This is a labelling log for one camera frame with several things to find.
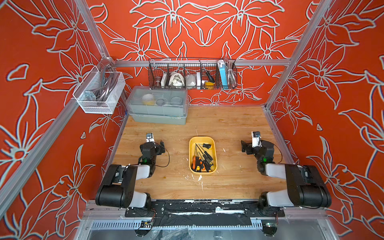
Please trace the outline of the yellow plastic tray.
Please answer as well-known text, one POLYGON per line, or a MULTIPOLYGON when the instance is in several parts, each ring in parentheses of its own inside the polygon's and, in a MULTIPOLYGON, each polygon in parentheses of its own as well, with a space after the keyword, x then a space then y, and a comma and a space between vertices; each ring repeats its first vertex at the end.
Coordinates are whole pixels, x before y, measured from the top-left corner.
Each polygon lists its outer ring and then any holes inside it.
POLYGON ((189 157, 189 169, 194 174, 212 175, 218 169, 216 145, 211 137, 191 138, 189 157))

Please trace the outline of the stubby black yellow screwdriver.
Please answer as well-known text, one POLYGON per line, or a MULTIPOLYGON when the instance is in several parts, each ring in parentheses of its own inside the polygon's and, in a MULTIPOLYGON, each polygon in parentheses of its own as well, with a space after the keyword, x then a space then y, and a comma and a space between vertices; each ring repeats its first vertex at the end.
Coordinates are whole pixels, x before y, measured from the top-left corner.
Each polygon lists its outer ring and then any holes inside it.
POLYGON ((199 144, 201 147, 203 148, 206 148, 206 149, 210 149, 212 147, 211 144, 199 144))

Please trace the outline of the long black yellow screwdriver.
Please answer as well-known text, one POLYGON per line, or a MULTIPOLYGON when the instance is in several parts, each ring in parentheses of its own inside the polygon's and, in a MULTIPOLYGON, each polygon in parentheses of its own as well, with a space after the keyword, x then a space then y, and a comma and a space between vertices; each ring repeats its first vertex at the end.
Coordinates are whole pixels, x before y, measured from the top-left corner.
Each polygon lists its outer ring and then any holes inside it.
POLYGON ((199 157, 199 166, 200 166, 201 172, 211 173, 216 169, 214 164, 214 159, 208 152, 197 151, 197 154, 199 157))

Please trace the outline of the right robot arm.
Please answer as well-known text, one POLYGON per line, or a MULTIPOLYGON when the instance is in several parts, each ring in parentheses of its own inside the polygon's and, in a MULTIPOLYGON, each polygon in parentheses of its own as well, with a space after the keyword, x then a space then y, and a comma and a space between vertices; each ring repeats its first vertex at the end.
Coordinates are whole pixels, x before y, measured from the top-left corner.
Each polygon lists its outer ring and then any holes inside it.
POLYGON ((259 141, 258 145, 241 141, 241 146, 242 152, 256 158, 257 169, 262 175, 286 181, 287 187, 284 190, 263 192, 260 195, 260 210, 281 207, 317 209, 331 206, 331 194, 317 167, 275 163, 275 145, 268 141, 259 141))

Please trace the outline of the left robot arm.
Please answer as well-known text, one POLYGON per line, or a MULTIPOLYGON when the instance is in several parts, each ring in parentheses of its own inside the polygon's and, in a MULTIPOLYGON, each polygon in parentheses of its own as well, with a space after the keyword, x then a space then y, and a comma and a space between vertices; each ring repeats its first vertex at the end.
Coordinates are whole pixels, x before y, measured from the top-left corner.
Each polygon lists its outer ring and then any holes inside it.
POLYGON ((164 142, 147 142, 140 145, 142 156, 136 165, 110 165, 96 193, 98 206, 116 208, 151 208, 151 196, 135 190, 137 180, 152 177, 156 169, 156 159, 163 154, 164 142))

